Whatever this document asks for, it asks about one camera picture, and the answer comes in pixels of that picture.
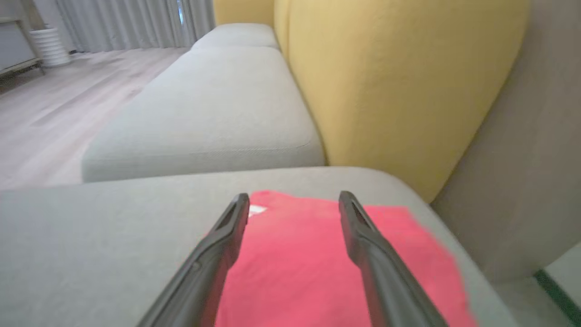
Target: curtain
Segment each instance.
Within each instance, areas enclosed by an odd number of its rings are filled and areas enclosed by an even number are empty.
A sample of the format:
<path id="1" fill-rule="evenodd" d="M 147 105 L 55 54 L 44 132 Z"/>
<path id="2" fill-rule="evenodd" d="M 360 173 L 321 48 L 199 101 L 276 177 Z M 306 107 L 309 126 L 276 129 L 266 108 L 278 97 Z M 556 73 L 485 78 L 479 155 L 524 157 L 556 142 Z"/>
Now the curtain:
<path id="1" fill-rule="evenodd" d="M 212 0 L 57 0 L 80 52 L 191 47 L 215 25 Z"/>

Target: wooden floor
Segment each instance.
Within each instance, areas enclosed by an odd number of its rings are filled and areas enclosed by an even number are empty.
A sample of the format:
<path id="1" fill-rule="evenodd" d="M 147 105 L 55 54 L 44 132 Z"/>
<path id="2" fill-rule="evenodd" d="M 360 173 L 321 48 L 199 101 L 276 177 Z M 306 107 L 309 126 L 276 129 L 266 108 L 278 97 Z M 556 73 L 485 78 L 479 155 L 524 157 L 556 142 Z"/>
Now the wooden floor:
<path id="1" fill-rule="evenodd" d="M 0 190 L 81 183 L 88 144 L 186 48 L 74 55 L 0 80 Z"/>

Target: yellow cushion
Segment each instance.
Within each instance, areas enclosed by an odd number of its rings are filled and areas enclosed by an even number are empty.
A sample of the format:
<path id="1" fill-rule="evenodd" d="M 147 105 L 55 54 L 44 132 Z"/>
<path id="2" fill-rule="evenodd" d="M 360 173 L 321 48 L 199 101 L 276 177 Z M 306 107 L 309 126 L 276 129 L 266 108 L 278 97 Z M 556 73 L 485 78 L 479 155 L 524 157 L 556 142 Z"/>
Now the yellow cushion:
<path id="1" fill-rule="evenodd" d="M 289 5 L 291 0 L 274 0 L 274 31 L 282 54 L 288 59 Z"/>
<path id="2" fill-rule="evenodd" d="M 519 50 L 528 0 L 293 0 L 289 63 L 335 166 L 432 201 Z"/>
<path id="3" fill-rule="evenodd" d="M 274 0 L 214 0 L 216 24 L 259 23 L 274 26 Z"/>

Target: ribbed vase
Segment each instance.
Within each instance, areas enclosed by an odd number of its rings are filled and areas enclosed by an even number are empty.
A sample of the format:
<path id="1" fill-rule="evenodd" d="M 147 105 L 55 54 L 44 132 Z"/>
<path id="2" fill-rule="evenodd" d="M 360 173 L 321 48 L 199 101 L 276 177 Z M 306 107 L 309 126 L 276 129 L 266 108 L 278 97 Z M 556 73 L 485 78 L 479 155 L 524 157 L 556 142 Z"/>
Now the ribbed vase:
<path id="1" fill-rule="evenodd" d="M 38 50 L 42 55 L 44 67 L 58 67 L 68 65 L 71 62 L 69 52 L 60 41 L 57 29 L 30 31 Z"/>

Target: folded shirt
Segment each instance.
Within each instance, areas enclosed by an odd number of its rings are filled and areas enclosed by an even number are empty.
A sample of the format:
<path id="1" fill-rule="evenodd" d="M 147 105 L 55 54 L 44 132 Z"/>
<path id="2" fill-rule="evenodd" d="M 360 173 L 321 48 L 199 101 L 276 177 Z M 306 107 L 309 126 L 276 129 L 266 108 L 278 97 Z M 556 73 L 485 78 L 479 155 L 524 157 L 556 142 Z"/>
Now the folded shirt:
<path id="1" fill-rule="evenodd" d="M 273 191 L 252 194 L 250 203 L 216 326 L 371 326 L 361 272 L 347 256 L 338 203 Z M 476 326 L 447 250 L 407 208 L 364 208 L 448 324 Z"/>

